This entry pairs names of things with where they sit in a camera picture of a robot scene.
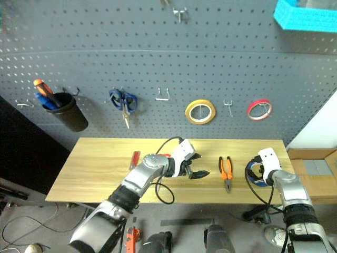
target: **roll of tape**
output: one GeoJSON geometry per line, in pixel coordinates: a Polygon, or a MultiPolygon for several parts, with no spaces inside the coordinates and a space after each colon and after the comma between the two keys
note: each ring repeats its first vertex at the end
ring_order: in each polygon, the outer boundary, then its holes
{"type": "Polygon", "coordinates": [[[185,115],[186,115],[186,118],[193,124],[196,124],[196,125],[207,124],[215,117],[215,107],[211,103],[211,101],[209,101],[209,100],[198,99],[198,100],[195,100],[195,101],[191,102],[186,107],[185,115]],[[206,117],[204,117],[203,119],[196,119],[196,118],[192,117],[192,115],[191,115],[193,109],[198,107],[198,106],[205,106],[210,111],[209,114],[206,117]]]}
{"type": "Polygon", "coordinates": [[[260,100],[257,100],[255,102],[253,102],[250,106],[248,106],[247,115],[248,115],[248,117],[251,120],[258,121],[258,120],[264,120],[265,118],[268,118],[269,115],[272,113],[272,111],[273,111],[272,104],[269,102],[269,100],[267,100],[267,99],[260,99],[260,100]],[[254,107],[260,105],[260,104],[267,104],[267,105],[269,105],[269,109],[266,111],[266,113],[262,114],[261,116],[258,116],[258,117],[251,116],[252,109],[254,107]]]}

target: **cardboard box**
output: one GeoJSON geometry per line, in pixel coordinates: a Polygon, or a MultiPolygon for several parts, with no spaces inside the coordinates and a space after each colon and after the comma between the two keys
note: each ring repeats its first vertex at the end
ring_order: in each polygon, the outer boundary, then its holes
{"type": "Polygon", "coordinates": [[[337,149],[290,149],[296,175],[315,204],[337,203],[337,149]],[[310,176],[303,160],[325,160],[333,176],[310,176]]]}

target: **concrete floor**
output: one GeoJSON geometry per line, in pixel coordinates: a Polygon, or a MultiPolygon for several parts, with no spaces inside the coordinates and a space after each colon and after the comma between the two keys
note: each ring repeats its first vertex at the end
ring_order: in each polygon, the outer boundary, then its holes
{"type": "MultiPolygon", "coordinates": [[[[173,204],[170,206],[164,204],[141,204],[135,210],[132,217],[129,218],[126,227],[141,227],[142,240],[137,243],[137,250],[141,243],[151,234],[160,231],[171,231],[174,237],[173,252],[193,252],[202,253],[204,249],[204,229],[212,223],[217,223],[225,228],[236,252],[280,252],[280,248],[269,244],[263,235],[264,225],[248,223],[240,220],[242,212],[249,210],[248,205],[190,205],[173,204]],[[195,225],[179,225],[181,219],[194,219],[195,225]]],[[[46,207],[6,207],[0,216],[0,229],[5,224],[18,216],[31,216],[40,221],[47,220],[54,212],[55,206],[46,207]]],[[[337,205],[319,205],[315,206],[319,221],[329,234],[337,234],[337,205]]],[[[57,230],[67,230],[73,227],[82,217],[85,209],[76,207],[66,209],[65,205],[60,203],[58,214],[53,220],[47,223],[48,226],[57,230]]],[[[273,215],[272,223],[284,227],[281,215],[273,215]]],[[[13,241],[28,231],[39,225],[28,219],[18,219],[11,223],[5,230],[5,238],[13,241]]],[[[56,233],[46,228],[40,227],[28,236],[18,240],[16,244],[30,244],[39,242],[41,244],[52,246],[57,244],[66,244],[69,242],[72,231],[56,233]]],[[[5,247],[5,243],[0,239],[0,249],[5,247]]],[[[16,246],[21,253],[26,246],[16,246]]],[[[13,253],[15,250],[8,250],[6,253],[13,253]]]]}

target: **cable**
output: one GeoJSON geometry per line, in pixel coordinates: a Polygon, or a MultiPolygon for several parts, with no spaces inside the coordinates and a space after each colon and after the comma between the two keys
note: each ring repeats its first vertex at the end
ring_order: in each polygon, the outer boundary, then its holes
{"type": "Polygon", "coordinates": [[[251,186],[251,184],[249,183],[249,180],[248,180],[248,166],[249,166],[249,163],[247,164],[247,166],[246,166],[246,168],[245,168],[245,170],[244,170],[244,177],[245,177],[245,179],[246,179],[246,182],[247,182],[249,188],[250,188],[251,191],[254,193],[254,195],[255,195],[255,196],[256,196],[262,203],[264,203],[266,206],[268,206],[268,208],[271,207],[271,208],[275,209],[276,211],[283,212],[283,210],[281,210],[281,209],[279,209],[279,208],[277,208],[277,207],[275,207],[275,206],[273,206],[273,205],[270,204],[271,199],[273,198],[272,194],[274,194],[274,188],[273,188],[273,187],[272,187],[271,195],[270,195],[270,197],[269,197],[269,201],[270,201],[270,202],[268,201],[269,203],[266,202],[264,199],[262,199],[262,198],[261,198],[255,191],[254,191],[253,187],[251,186]]]}
{"type": "Polygon", "coordinates": [[[239,220],[239,221],[242,221],[242,222],[247,222],[247,223],[252,223],[252,222],[250,222],[249,220],[240,219],[240,218],[234,216],[234,214],[232,214],[232,213],[230,213],[230,212],[228,212],[228,214],[229,214],[231,217],[233,217],[234,219],[236,219],[236,220],[239,220]]]}
{"type": "MultiPolygon", "coordinates": [[[[53,214],[52,216],[50,216],[44,223],[47,223],[48,221],[52,220],[52,219],[56,216],[56,214],[58,213],[58,204],[57,204],[56,202],[54,202],[54,204],[56,205],[56,210],[55,210],[54,214],[53,214]]],[[[6,248],[7,248],[8,246],[10,246],[10,245],[14,245],[14,246],[26,246],[26,245],[29,245],[29,244],[25,244],[25,245],[16,245],[16,244],[14,244],[14,243],[15,243],[16,241],[20,240],[21,238],[23,238],[23,237],[29,235],[30,233],[34,232],[35,230],[37,230],[37,229],[39,229],[39,228],[41,227],[41,226],[38,226],[37,228],[35,228],[35,229],[33,229],[33,230],[27,232],[27,233],[24,234],[23,236],[17,238],[17,239],[14,240],[13,242],[9,242],[9,241],[6,241],[6,239],[5,239],[5,237],[4,237],[4,231],[5,231],[6,226],[7,226],[10,222],[11,222],[11,221],[9,221],[9,222],[4,226],[4,228],[2,229],[2,232],[1,232],[2,239],[3,239],[6,243],[8,243],[8,245],[7,245],[6,247],[2,248],[2,250],[6,249],[6,248]]]]}
{"type": "MultiPolygon", "coordinates": [[[[178,140],[179,140],[179,143],[182,143],[182,142],[184,141],[184,139],[183,139],[182,137],[180,137],[180,136],[171,137],[171,138],[167,139],[167,140],[166,140],[166,141],[159,147],[159,149],[157,150],[156,154],[158,154],[158,153],[160,152],[160,150],[161,150],[161,149],[162,149],[162,148],[163,148],[169,141],[174,140],[174,139],[178,139],[178,140]]],[[[151,183],[150,185],[153,185],[153,184],[155,185],[154,190],[155,190],[156,196],[157,196],[157,198],[158,198],[161,202],[163,202],[164,204],[167,204],[167,205],[173,204],[173,203],[174,203],[174,200],[175,200],[174,193],[173,193],[173,191],[172,191],[169,187],[167,187],[166,185],[164,185],[163,183],[161,183],[162,178],[163,178],[163,175],[161,175],[155,183],[151,183]],[[171,202],[166,202],[165,200],[163,200],[163,199],[159,196],[159,193],[158,193],[159,188],[158,188],[158,186],[162,186],[162,187],[166,188],[166,189],[171,193],[171,195],[172,195],[172,201],[171,201],[171,202]]]]}
{"type": "Polygon", "coordinates": [[[156,154],[159,153],[159,151],[165,146],[165,144],[167,144],[169,141],[174,140],[174,139],[179,139],[179,143],[182,143],[182,141],[184,140],[184,139],[181,138],[180,136],[171,137],[171,138],[167,139],[167,140],[160,146],[160,148],[157,150],[156,154]]]}
{"type": "Polygon", "coordinates": [[[155,191],[155,193],[156,193],[157,198],[158,198],[161,202],[163,202],[164,204],[167,204],[167,205],[173,204],[173,203],[174,203],[174,200],[175,200],[174,193],[173,193],[173,191],[172,191],[168,186],[164,185],[163,183],[159,183],[159,181],[162,180],[162,177],[163,177],[163,176],[160,176],[160,177],[158,178],[158,180],[157,180],[155,183],[151,183],[150,185],[153,185],[153,184],[155,185],[154,191],[155,191]],[[172,201],[171,201],[171,202],[166,202],[165,200],[163,200],[163,199],[159,196],[159,193],[158,193],[158,186],[162,186],[162,187],[166,188],[166,189],[171,193],[171,195],[172,195],[172,201]]]}
{"type": "Polygon", "coordinates": [[[126,220],[124,221],[123,228],[122,228],[122,236],[121,236],[121,240],[120,240],[120,248],[118,249],[118,253],[122,252],[125,226],[126,226],[126,220]]]}
{"type": "Polygon", "coordinates": [[[285,249],[286,249],[286,243],[288,242],[288,228],[285,228],[285,240],[283,243],[283,247],[281,250],[281,253],[285,253],[285,249]]]}
{"type": "Polygon", "coordinates": [[[0,250],[0,252],[4,252],[4,251],[6,251],[6,250],[10,250],[10,249],[14,249],[14,250],[16,250],[16,252],[19,252],[19,253],[21,253],[17,248],[8,248],[8,249],[3,249],[3,250],[0,250]]]}
{"type": "Polygon", "coordinates": [[[283,211],[269,212],[269,215],[278,215],[279,213],[283,213],[283,211]]]}
{"type": "Polygon", "coordinates": [[[333,249],[333,251],[335,251],[337,253],[337,249],[336,249],[335,245],[332,244],[330,241],[329,241],[329,244],[330,244],[331,248],[333,249]]]}
{"type": "MultiPolygon", "coordinates": [[[[84,213],[83,213],[83,215],[82,215],[82,217],[81,217],[81,219],[80,219],[80,221],[79,221],[74,227],[72,227],[71,229],[66,229],[66,230],[56,230],[56,229],[53,229],[53,228],[51,228],[51,227],[46,226],[45,224],[46,224],[47,222],[49,222],[49,221],[51,221],[51,220],[53,220],[53,219],[59,217],[60,215],[65,214],[65,213],[68,212],[69,210],[67,210],[67,211],[65,211],[65,212],[63,212],[63,213],[60,213],[58,216],[56,216],[56,214],[58,213],[58,204],[57,204],[57,203],[55,203],[55,204],[56,204],[56,207],[57,207],[55,213],[54,213],[49,219],[47,219],[44,223],[41,223],[40,221],[38,221],[38,220],[36,220],[36,219],[34,219],[34,218],[30,217],[30,216],[19,216],[19,217],[16,217],[16,218],[10,220],[10,221],[4,226],[4,228],[3,228],[3,230],[2,230],[2,233],[1,233],[2,239],[3,239],[6,243],[8,243],[8,245],[7,245],[6,247],[4,247],[3,249],[7,248],[7,247],[10,246],[10,245],[14,245],[14,246],[27,246],[27,245],[30,245],[30,244],[15,244],[15,242],[18,241],[18,240],[20,240],[20,239],[22,239],[23,237],[25,237],[25,236],[31,234],[32,232],[34,232],[35,230],[39,229],[40,227],[45,227],[45,228],[47,228],[47,229],[49,229],[49,230],[51,230],[51,231],[53,231],[53,232],[57,232],[57,233],[64,233],[64,232],[72,231],[72,230],[74,230],[74,229],[81,223],[81,221],[83,220],[83,218],[84,218],[84,216],[85,216],[85,214],[86,214],[86,210],[85,210],[84,213]],[[17,220],[17,219],[20,219],[20,218],[27,218],[27,219],[33,220],[34,222],[37,222],[37,223],[39,224],[39,226],[38,226],[37,228],[35,228],[35,229],[33,229],[33,230],[27,232],[26,234],[20,236],[19,238],[15,239],[13,242],[9,242],[9,240],[7,240],[7,239],[5,238],[5,236],[4,236],[4,234],[5,234],[5,229],[7,228],[7,226],[8,226],[10,223],[12,223],[13,221],[15,221],[15,220],[17,220]]],[[[47,246],[47,245],[43,245],[43,244],[40,244],[40,245],[41,245],[41,246],[44,246],[44,247],[46,247],[46,248],[50,248],[50,247],[47,246]]]]}

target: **white wall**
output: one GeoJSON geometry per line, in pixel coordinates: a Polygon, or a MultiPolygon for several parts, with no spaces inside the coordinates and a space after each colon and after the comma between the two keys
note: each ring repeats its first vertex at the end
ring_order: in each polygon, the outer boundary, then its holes
{"type": "Polygon", "coordinates": [[[287,148],[337,147],[337,92],[304,127],[287,148]]]}

